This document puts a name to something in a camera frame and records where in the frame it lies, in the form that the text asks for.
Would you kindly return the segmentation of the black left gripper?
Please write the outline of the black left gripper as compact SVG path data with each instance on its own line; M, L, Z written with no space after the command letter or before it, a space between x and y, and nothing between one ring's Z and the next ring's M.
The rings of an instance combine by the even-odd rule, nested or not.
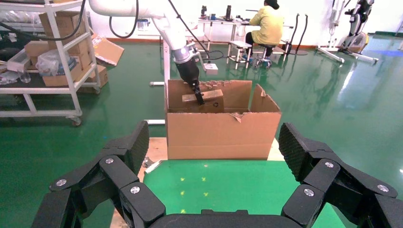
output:
M186 82L193 90L196 100L199 105L204 104L202 93L199 87L199 68L194 58L184 63L176 63L181 79Z

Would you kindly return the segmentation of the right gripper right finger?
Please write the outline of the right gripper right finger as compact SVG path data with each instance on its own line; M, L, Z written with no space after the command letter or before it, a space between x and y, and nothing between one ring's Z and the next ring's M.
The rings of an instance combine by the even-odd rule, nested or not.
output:
M282 124L278 143L299 183L282 216L310 228L331 204L359 228L402 227L403 202L391 185L346 164L326 143L302 136L291 123Z

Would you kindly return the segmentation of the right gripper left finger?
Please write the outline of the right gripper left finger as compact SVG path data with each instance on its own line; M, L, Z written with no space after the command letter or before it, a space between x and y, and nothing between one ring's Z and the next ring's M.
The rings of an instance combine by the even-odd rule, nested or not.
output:
M80 228L109 200L131 228L148 228L165 206L138 177L149 147L149 127L110 140L90 162L55 179L35 215L34 228Z

